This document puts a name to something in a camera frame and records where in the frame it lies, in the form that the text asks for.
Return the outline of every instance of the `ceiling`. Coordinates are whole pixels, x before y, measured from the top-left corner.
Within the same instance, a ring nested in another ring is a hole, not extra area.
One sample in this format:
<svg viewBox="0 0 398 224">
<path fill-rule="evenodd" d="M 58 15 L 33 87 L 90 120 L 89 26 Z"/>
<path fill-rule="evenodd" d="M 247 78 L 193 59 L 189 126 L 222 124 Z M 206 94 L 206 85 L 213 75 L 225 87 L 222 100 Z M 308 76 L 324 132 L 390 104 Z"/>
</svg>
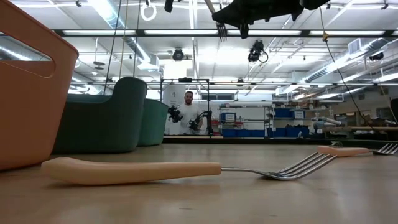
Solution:
<svg viewBox="0 0 398 224">
<path fill-rule="evenodd" d="M 212 1 L 215 8 L 218 8 L 218 0 Z M 12 2 L 50 29 L 109 29 L 109 25 L 87 1 L 80 1 L 82 7 L 76 7 L 75 0 L 12 0 Z M 139 15 L 140 1 L 130 0 L 128 6 L 126 0 L 121 2 L 120 15 L 126 21 L 126 27 L 129 29 L 191 29 L 188 0 L 175 1 L 171 14 L 164 11 L 164 1 L 152 0 L 152 4 L 157 8 L 157 14 L 151 21 L 144 21 Z M 223 2 L 225 6 L 227 2 L 231 1 L 223 0 Z M 345 7 L 352 2 L 354 2 L 352 6 Z M 323 8 L 323 20 L 327 29 L 395 30 L 398 27 L 396 19 L 398 0 L 388 0 L 388 3 L 389 7 L 382 10 L 380 7 L 384 4 L 383 0 L 332 0 L 330 9 Z M 119 7 L 119 1 L 114 1 L 114 4 Z M 151 9 L 146 9 L 146 16 L 150 16 L 151 13 Z M 269 22 L 257 21 L 250 29 L 322 28 L 319 10 L 305 10 L 295 22 L 289 17 L 289 15 L 275 17 Z M 211 20 L 211 14 L 203 0 L 198 0 L 195 28 L 215 29 L 215 22 Z M 227 29 L 234 29 L 234 27 L 227 26 Z M 272 43 L 266 49 L 269 61 L 261 67 L 249 64 L 247 60 L 249 49 L 259 39 L 264 42 L 265 46 Z M 330 59 L 328 49 L 321 38 L 278 37 L 274 41 L 273 39 L 272 37 L 249 37 L 247 39 L 228 37 L 226 42 L 220 42 L 217 37 L 196 37 L 198 77 L 226 82 L 236 81 L 237 78 L 246 78 L 245 80 L 250 82 L 296 82 L 298 80 L 295 75 L 302 76 Z M 102 82 L 106 77 L 109 58 L 111 58 L 110 77 L 134 75 L 147 82 L 160 79 L 160 74 L 157 72 L 145 72 L 136 68 L 139 62 L 134 60 L 134 57 L 129 58 L 130 55 L 134 56 L 134 52 L 129 46 L 123 44 L 122 38 L 100 37 L 97 56 L 94 55 L 95 38 L 67 37 L 65 40 L 78 49 L 81 64 L 75 69 L 75 72 L 86 78 Z M 333 54 L 344 52 L 353 40 L 354 38 L 330 38 L 330 50 Z M 138 37 L 137 42 L 146 52 L 157 55 L 161 65 L 172 62 L 170 52 L 173 52 L 175 48 L 181 48 L 185 54 L 193 55 L 191 37 Z M 397 50 L 389 47 L 386 58 L 394 59 L 396 53 L 398 53 Z M 104 70 L 95 70 L 94 60 L 105 63 Z M 188 68 L 187 76 L 193 77 L 192 61 L 189 60 L 185 64 L 184 66 Z M 375 65 L 376 62 L 369 62 L 369 64 Z M 341 71 L 348 76 L 364 70 L 364 66 L 364 60 L 358 60 L 341 68 Z M 334 82 L 340 78 L 333 74 L 330 76 L 336 78 Z M 262 86 L 261 88 L 275 89 L 276 86 Z"/>
</svg>

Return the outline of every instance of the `table surface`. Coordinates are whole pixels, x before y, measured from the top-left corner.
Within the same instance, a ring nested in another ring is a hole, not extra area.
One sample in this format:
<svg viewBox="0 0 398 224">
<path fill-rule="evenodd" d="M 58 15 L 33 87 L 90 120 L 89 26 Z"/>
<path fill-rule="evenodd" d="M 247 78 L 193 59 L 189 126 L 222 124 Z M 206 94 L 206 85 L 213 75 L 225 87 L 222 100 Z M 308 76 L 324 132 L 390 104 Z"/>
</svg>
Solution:
<svg viewBox="0 0 398 224">
<path fill-rule="evenodd" d="M 211 161 L 273 171 L 316 146 L 164 144 L 130 154 L 69 156 L 102 162 Z M 83 187 L 39 166 L 0 172 L 0 223 L 397 223 L 397 156 L 337 158 L 291 182 L 256 174 Z"/>
</svg>

